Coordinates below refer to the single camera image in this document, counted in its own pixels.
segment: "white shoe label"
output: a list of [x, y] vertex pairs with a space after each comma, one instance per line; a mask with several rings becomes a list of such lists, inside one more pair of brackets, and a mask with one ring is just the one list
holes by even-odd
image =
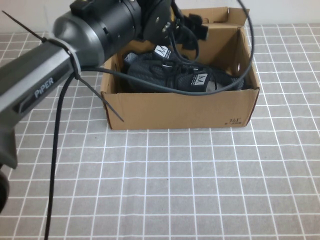
[[207, 73], [195, 75], [192, 81], [192, 85], [194, 86], [204, 85], [206, 82], [207, 76], [208, 76]]
[[171, 51], [166, 46], [156, 46], [154, 52], [166, 59], [168, 59], [171, 54]]

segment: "tiled surface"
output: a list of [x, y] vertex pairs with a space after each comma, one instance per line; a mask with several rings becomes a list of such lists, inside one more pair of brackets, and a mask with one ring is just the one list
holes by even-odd
[[[51, 239], [320, 239], [320, 24], [256, 26], [261, 95], [245, 128], [112, 131], [74, 82], [65, 99]], [[34, 47], [0, 34], [0, 65]], [[101, 76], [85, 79], [99, 89]], [[17, 127], [0, 239], [42, 239], [55, 91]]]

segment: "open cardboard box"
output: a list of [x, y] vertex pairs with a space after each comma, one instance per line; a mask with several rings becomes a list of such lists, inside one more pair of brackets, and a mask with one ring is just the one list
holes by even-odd
[[[240, 75], [248, 66], [250, 48], [245, 30], [246, 15], [240, 8], [185, 9], [201, 15], [209, 26], [207, 41], [199, 41], [199, 62], [220, 67]], [[154, 50], [150, 42], [132, 41], [106, 63], [107, 69], [119, 71], [123, 55], [130, 51], [144, 53]], [[194, 51], [179, 50], [193, 59]], [[244, 127], [254, 111], [260, 87], [254, 67], [245, 81], [251, 89], [226, 91], [208, 96], [185, 96], [175, 93], [125, 93], [121, 79], [104, 74], [101, 95], [124, 119], [122, 122], [106, 106], [106, 116], [113, 130], [188, 129]]]

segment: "piper robot arm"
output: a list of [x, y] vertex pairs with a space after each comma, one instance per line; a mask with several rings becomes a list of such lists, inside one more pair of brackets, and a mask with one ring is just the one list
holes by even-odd
[[[99, 67], [132, 40], [169, 45], [168, 28], [177, 42], [191, 30], [205, 40], [208, 27], [197, 15], [184, 16], [175, 0], [76, 0], [59, 17], [51, 39], [0, 68], [0, 169], [18, 165], [15, 126], [70, 75]], [[9, 184], [0, 171], [0, 212]]]

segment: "black wire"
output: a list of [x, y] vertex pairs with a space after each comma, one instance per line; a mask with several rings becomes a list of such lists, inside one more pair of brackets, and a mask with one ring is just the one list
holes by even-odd
[[81, 81], [84, 85], [86, 85], [98, 98], [100, 98], [100, 100], [107, 105], [111, 111], [122, 121], [125, 122], [123, 120], [123, 118], [116, 112], [116, 110], [110, 105], [110, 103], [108, 103], [92, 86], [90, 86], [89, 83], [87, 83], [85, 80], [83, 80], [81, 77], [78, 77], [78, 80]]
[[45, 233], [44, 240], [48, 240], [49, 232], [50, 232], [50, 223], [51, 223], [51, 215], [52, 215], [52, 207], [54, 202], [54, 191], [55, 191], [55, 175], [56, 175], [56, 164], [57, 164], [57, 152], [58, 152], [58, 140], [59, 140], [59, 128], [60, 128], [60, 119], [61, 119], [61, 111], [62, 105], [64, 103], [64, 98], [67, 92], [67, 89], [74, 79], [74, 75], [72, 74], [65, 82], [60, 96], [58, 100], [58, 104], [56, 107], [56, 115], [55, 115], [55, 124], [54, 124], [54, 134], [53, 134], [53, 147], [52, 147], [52, 160], [51, 160], [51, 173], [50, 173], [50, 187], [49, 187], [49, 202], [48, 202], [48, 210], [45, 224]]
[[16, 20], [14, 17], [12, 17], [10, 14], [6, 13], [5, 11], [1, 11], [3, 12], [5, 15], [7, 15], [12, 21], [14, 21], [16, 24], [20, 25], [21, 27], [23, 27], [25, 30], [27, 30], [29, 33], [31, 33], [33, 36], [35, 36], [37, 39], [43, 41], [44, 38], [39, 36], [38, 34], [36, 34], [34, 31], [32, 31], [30, 28], [28, 28], [27, 26], [23, 25], [21, 22], [19, 22], [18, 20]]
[[170, 39], [170, 43], [171, 46], [173, 48], [174, 53], [176, 54], [176, 56], [178, 57], [178, 59], [183, 62], [183, 63], [187, 63], [187, 64], [194, 64], [198, 58], [199, 58], [199, 54], [200, 54], [200, 50], [199, 50], [199, 43], [197, 40], [196, 35], [187, 27], [183, 26], [183, 25], [179, 25], [179, 27], [181, 28], [182, 31], [186, 31], [188, 33], [189, 36], [192, 37], [192, 41], [194, 42], [195, 45], [195, 59], [194, 60], [188, 60], [186, 58], [184, 58], [180, 52], [177, 49], [177, 45], [176, 45], [176, 40], [175, 40], [175, 35], [173, 33], [172, 30], [169, 30], [169, 39]]
[[83, 72], [100, 72], [100, 73], [112, 74], [112, 75], [118, 76], [120, 78], [126, 79], [128, 81], [133, 81], [133, 82], [137, 82], [139, 84], [148, 85], [152, 88], [155, 88], [155, 89], [162, 91], [162, 92], [165, 92], [165, 93], [175, 93], [175, 94], [181, 94], [181, 95], [187, 95], [187, 96], [208, 96], [208, 95], [218, 94], [221, 92], [232, 90], [233, 87], [237, 86], [245, 79], [245, 77], [248, 75], [248, 73], [252, 69], [252, 62], [253, 62], [254, 53], [255, 53], [255, 33], [254, 33], [254, 27], [253, 27], [251, 18], [249, 16], [249, 13], [248, 13], [245, 5], [243, 4], [242, 0], [237, 0], [237, 1], [241, 5], [243, 12], [244, 12], [245, 16], [247, 17], [247, 20], [249, 23], [249, 28], [250, 28], [250, 33], [251, 33], [251, 54], [250, 54], [248, 66], [244, 70], [242, 75], [238, 78], [237, 81], [231, 83], [228, 86], [219, 88], [218, 90], [215, 90], [212, 92], [188, 92], [188, 91], [181, 91], [181, 90], [177, 90], [177, 89], [173, 89], [173, 88], [169, 88], [169, 87], [165, 87], [165, 86], [160, 86], [158, 84], [154, 84], [154, 83], [139, 79], [137, 77], [124, 74], [122, 72], [113, 71], [113, 70], [101, 68], [101, 67], [86, 67], [86, 68], [82, 69], [82, 71]]

